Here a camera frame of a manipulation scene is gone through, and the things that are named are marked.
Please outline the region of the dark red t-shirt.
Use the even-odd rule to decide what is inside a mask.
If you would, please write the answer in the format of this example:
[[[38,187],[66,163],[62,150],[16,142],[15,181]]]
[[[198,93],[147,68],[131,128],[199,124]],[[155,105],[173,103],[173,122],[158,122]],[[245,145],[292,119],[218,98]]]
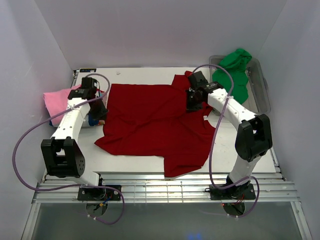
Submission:
[[[216,129],[207,120],[207,103],[187,110],[190,76],[175,75],[171,84],[112,84],[96,146],[115,156],[162,157],[169,178],[201,169]]]

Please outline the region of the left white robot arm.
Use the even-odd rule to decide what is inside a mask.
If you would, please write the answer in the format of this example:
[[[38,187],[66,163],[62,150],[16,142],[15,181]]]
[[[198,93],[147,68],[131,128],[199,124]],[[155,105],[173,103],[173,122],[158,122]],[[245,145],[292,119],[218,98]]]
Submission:
[[[71,89],[65,98],[64,112],[55,132],[40,145],[48,175],[90,185],[88,193],[95,200],[106,195],[106,187],[99,183],[97,173],[85,170],[86,160],[78,138],[88,116],[99,122],[106,114],[107,109],[97,87],[84,87],[82,84]]]

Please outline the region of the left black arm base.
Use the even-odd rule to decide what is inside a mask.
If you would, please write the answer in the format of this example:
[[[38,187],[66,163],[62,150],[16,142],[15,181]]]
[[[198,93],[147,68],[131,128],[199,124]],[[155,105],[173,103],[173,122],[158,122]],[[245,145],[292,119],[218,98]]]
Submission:
[[[115,190],[109,188],[92,188],[92,187],[80,187],[77,195],[78,201],[119,201],[121,199],[120,194]]]

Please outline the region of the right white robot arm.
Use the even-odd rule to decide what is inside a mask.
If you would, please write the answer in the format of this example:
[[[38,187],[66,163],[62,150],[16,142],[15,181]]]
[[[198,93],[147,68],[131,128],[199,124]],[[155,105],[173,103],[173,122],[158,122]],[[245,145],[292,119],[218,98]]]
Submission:
[[[225,185],[212,186],[237,199],[244,193],[244,185],[252,178],[252,172],[258,161],[273,146],[271,124],[267,115],[246,109],[238,103],[217,82],[205,83],[198,88],[191,86],[187,92],[187,107],[194,108],[202,103],[220,112],[216,130],[211,141],[209,153],[209,176],[212,176],[212,157],[218,129],[222,118],[226,118],[236,130],[235,150],[237,158],[232,171],[228,174]]]

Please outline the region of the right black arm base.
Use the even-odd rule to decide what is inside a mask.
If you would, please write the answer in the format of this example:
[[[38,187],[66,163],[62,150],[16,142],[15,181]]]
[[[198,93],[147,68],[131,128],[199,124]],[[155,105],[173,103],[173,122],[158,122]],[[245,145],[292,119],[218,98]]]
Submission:
[[[204,190],[209,193],[211,200],[255,200],[256,194],[253,184],[233,186],[231,188],[219,190],[210,185]]]

